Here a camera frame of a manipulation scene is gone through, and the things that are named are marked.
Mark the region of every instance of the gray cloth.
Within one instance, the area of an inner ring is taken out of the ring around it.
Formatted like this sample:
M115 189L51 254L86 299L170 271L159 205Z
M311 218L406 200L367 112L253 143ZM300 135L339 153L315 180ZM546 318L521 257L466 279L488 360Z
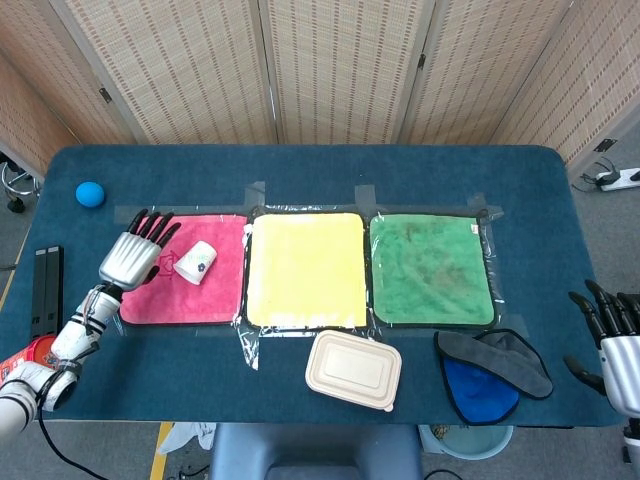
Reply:
M538 353L512 330L498 329L471 337L437 332L441 355L492 373L533 398L546 398L553 384Z

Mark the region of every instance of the red can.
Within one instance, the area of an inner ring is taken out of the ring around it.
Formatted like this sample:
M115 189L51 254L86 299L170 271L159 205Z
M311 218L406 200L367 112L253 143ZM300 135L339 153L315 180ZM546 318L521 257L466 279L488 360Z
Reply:
M24 362L37 362L46 367L54 368L56 357L51 353L51 344L55 338L55 335L36 338L27 348L0 363L0 383L4 382L12 370Z

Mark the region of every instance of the green towel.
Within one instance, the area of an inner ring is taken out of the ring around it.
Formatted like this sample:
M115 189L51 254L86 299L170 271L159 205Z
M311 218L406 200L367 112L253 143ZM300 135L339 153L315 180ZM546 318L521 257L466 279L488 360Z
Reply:
M373 305L389 324L488 326L494 308L476 219L382 215L370 225Z

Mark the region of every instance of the white paper cup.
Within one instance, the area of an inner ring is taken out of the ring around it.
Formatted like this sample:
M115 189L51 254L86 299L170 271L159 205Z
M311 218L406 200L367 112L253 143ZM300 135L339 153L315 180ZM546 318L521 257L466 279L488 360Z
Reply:
M217 255L211 245L200 240L191 247L184 257L173 264L173 269L188 282L200 285Z

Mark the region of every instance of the blue ball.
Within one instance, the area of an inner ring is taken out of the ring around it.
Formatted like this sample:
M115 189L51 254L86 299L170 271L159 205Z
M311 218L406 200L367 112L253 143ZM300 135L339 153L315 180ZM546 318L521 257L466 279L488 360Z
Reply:
M82 206L95 208L104 202L104 189L95 182L84 182L76 188L76 200Z

